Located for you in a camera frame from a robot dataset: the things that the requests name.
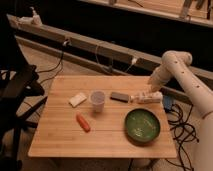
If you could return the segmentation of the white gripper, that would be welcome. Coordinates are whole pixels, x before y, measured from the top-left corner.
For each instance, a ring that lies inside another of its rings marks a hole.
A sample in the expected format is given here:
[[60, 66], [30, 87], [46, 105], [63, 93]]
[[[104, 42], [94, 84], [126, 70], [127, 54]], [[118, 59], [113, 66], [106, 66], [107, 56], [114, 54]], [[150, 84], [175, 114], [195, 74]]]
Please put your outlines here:
[[150, 75], [148, 84], [150, 85], [150, 92], [157, 92], [172, 78], [172, 74], [166, 69], [165, 66], [160, 65], [156, 67]]

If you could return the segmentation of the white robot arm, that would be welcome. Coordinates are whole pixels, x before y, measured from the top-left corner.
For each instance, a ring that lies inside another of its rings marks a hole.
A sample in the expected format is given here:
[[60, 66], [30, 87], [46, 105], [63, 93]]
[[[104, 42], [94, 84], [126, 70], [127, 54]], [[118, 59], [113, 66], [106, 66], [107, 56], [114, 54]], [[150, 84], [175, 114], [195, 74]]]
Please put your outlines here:
[[174, 77], [202, 117], [200, 141], [194, 157], [195, 171], [213, 171], [213, 91], [189, 69], [192, 55], [166, 51], [162, 62], [150, 76], [151, 92], [159, 91]]

